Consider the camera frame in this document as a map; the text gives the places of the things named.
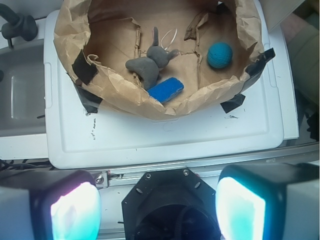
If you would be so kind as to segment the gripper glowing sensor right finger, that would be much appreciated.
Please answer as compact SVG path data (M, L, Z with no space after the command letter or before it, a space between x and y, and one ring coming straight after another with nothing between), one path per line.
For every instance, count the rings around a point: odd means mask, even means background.
M219 176L215 210L226 240L318 240L320 167L228 165Z

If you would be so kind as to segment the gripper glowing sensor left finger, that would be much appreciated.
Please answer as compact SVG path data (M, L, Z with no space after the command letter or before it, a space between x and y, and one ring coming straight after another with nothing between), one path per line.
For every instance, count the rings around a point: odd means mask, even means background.
M2 240L95 240L102 201L85 170L11 170L0 174Z

